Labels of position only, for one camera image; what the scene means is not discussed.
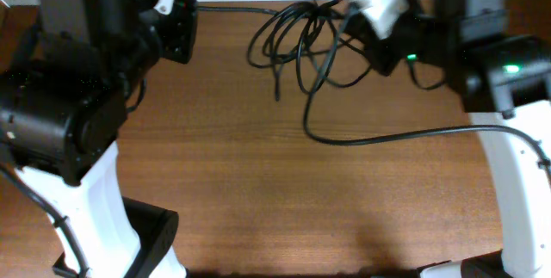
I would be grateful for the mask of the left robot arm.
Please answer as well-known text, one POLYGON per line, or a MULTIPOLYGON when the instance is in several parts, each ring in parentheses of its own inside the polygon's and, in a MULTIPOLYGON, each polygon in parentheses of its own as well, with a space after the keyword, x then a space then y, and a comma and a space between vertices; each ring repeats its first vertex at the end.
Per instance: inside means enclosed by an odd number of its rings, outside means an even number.
POLYGON ((184 277, 175 211, 127 198, 117 136, 160 60, 189 62, 195 0, 40 0, 1 76, 1 172, 46 213, 60 277, 184 277))

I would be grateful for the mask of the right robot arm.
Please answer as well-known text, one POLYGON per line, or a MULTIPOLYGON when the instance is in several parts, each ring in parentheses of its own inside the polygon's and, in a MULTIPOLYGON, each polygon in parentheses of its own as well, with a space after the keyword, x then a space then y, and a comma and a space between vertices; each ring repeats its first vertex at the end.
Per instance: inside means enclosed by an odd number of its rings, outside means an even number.
POLYGON ((400 60, 442 69, 460 97, 491 170, 501 250, 431 264, 415 277, 547 277, 550 274, 550 47, 509 36, 505 0, 350 0, 349 34, 389 75, 400 60))

